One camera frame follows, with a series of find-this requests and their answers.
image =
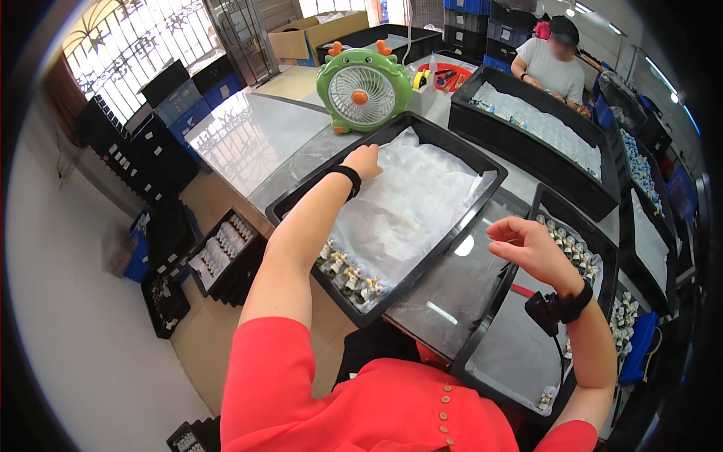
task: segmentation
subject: curtain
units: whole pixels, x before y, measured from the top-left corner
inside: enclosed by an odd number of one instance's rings
[[[63,52],[43,79],[43,94],[61,130],[79,148],[87,146],[75,133],[75,119],[87,105]]]

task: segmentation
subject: orange antler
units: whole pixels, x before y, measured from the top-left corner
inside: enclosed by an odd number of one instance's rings
[[[377,41],[377,51],[384,56],[389,56],[392,53],[392,49],[387,47],[387,43],[383,39]]]
[[[329,54],[331,56],[337,56],[341,53],[341,43],[337,40],[334,41],[334,47],[329,49]]]

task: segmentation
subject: fan grille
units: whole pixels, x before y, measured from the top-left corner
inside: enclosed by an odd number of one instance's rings
[[[367,95],[364,105],[351,99],[354,91]],[[352,124],[371,126],[384,122],[394,112],[396,93],[392,83],[371,67],[349,66],[340,69],[329,83],[329,101],[334,110]]]

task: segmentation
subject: white cord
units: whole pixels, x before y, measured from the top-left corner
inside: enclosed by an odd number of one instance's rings
[[[409,55],[409,51],[411,50],[411,18],[412,18],[412,11],[411,11],[411,0],[407,0],[407,4],[409,5],[409,20],[407,21],[407,51],[404,52],[404,56],[402,57],[402,66],[404,66],[404,62],[406,61],[407,55]]]

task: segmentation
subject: floor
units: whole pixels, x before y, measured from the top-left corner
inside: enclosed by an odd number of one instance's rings
[[[301,100],[315,89],[317,71],[292,67],[258,91]],[[266,237],[273,232],[271,224],[216,174],[199,174],[181,193],[181,199],[193,210],[204,234],[231,206]],[[311,287],[312,349],[317,366],[312,395],[321,398],[331,392],[336,380],[344,337],[356,327],[313,278]],[[171,344],[191,384],[215,416],[221,413],[231,339],[242,308],[204,298],[193,278],[183,283],[183,290],[191,310],[177,325]]]

